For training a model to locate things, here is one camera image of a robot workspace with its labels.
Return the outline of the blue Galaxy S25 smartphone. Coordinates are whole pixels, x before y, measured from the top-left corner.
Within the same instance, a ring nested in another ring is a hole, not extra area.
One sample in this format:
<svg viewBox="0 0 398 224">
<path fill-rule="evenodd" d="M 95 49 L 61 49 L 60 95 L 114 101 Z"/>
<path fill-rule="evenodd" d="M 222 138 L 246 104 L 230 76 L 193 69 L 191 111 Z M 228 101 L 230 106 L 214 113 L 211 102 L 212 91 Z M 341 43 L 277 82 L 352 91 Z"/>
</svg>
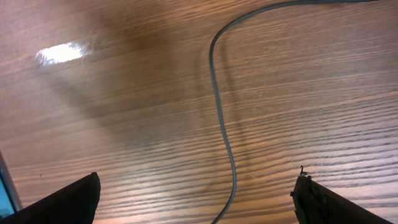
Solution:
<svg viewBox="0 0 398 224">
<path fill-rule="evenodd" d="M 16 187 L 1 154 L 1 219 L 23 209 Z"/>
</svg>

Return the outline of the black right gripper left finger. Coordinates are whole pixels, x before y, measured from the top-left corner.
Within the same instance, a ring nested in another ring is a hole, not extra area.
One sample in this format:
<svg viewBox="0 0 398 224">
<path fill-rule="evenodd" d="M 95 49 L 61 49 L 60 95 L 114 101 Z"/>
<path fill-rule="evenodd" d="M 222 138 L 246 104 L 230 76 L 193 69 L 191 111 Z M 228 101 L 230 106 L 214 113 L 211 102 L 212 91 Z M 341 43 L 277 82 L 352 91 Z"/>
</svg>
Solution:
<svg viewBox="0 0 398 224">
<path fill-rule="evenodd" d="M 92 224 L 100 200 L 96 172 L 1 220 L 1 224 Z"/>
</svg>

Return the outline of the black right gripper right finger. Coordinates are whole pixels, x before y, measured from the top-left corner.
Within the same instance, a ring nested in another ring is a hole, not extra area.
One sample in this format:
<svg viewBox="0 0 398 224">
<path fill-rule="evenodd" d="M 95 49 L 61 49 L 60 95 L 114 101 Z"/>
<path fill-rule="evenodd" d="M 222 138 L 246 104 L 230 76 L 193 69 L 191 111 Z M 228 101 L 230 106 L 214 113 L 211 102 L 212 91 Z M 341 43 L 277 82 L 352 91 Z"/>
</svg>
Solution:
<svg viewBox="0 0 398 224">
<path fill-rule="evenodd" d="M 316 183 L 304 170 L 290 196 L 300 224 L 392 224 Z"/>
</svg>

